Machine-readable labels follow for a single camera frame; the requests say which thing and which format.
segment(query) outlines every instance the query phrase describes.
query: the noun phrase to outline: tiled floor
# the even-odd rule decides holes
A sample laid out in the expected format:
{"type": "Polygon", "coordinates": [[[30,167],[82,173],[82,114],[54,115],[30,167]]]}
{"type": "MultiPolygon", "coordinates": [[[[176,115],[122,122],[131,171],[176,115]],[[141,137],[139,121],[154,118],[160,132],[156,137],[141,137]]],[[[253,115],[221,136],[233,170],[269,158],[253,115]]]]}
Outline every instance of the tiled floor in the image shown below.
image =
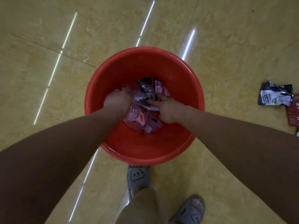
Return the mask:
{"type": "MultiPolygon", "coordinates": [[[[0,150],[84,115],[95,69],[137,43],[184,58],[206,111],[295,132],[284,107],[257,96],[267,79],[299,93],[299,0],[0,0],[0,16],[0,150]]],[[[126,168],[99,148],[47,224],[113,223],[126,168]]],[[[283,223],[197,139],[153,167],[152,186],[168,217],[197,193],[203,223],[283,223]]]]}

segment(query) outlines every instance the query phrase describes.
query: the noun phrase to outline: red plastic basin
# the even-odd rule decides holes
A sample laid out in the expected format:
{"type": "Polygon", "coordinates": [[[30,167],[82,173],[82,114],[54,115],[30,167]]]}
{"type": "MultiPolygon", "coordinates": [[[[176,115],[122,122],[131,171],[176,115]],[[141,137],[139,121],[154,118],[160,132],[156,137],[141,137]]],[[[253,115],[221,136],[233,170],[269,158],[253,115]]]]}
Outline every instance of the red plastic basin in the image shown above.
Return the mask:
{"type": "MultiPolygon", "coordinates": [[[[204,110],[200,82],[179,57],[154,47],[134,47],[120,51],[95,71],[85,95],[85,114],[103,107],[107,94],[145,76],[160,79],[174,99],[204,110]]],[[[165,124],[154,133],[132,130],[124,122],[108,135],[102,148],[113,157],[134,165],[155,165],[181,154],[195,139],[181,125],[165,124]]]]}

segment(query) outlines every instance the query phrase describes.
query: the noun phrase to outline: hand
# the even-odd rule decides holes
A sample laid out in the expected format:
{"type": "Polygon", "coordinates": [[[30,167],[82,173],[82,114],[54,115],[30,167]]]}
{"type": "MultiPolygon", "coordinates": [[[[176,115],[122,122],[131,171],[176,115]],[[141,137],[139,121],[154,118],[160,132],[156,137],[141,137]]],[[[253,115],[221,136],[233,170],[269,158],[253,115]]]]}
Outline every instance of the hand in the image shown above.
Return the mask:
{"type": "Polygon", "coordinates": [[[132,96],[127,89],[123,87],[121,90],[115,89],[114,92],[107,95],[104,101],[104,107],[110,108],[112,111],[120,111],[121,115],[126,116],[132,103],[132,96]]]}
{"type": "Polygon", "coordinates": [[[159,118],[166,123],[177,122],[179,115],[184,112],[185,105],[173,98],[167,98],[160,93],[158,94],[158,97],[161,101],[148,100],[148,102],[159,108],[159,118]]]}

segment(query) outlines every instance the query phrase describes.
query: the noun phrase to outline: person's left hand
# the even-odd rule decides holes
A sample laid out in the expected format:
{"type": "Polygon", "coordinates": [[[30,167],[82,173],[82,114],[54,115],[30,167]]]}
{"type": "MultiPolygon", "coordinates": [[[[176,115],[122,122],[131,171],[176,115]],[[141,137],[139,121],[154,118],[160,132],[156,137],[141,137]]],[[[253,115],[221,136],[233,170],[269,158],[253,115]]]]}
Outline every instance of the person's left hand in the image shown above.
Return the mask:
{"type": "Polygon", "coordinates": [[[124,116],[129,112],[132,103],[132,97],[127,89],[116,89],[107,95],[104,101],[104,107],[110,108],[111,111],[120,111],[124,116]]]}

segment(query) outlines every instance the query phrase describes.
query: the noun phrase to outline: barcode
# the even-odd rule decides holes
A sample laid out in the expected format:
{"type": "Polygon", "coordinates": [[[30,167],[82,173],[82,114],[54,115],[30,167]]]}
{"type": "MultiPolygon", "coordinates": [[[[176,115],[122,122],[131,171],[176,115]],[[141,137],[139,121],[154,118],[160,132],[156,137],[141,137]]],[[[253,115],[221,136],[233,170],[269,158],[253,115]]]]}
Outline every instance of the barcode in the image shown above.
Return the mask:
{"type": "Polygon", "coordinates": [[[271,95],[270,94],[266,94],[264,96],[262,96],[262,100],[263,100],[263,103],[267,103],[267,104],[270,104],[271,103],[271,95]]]}

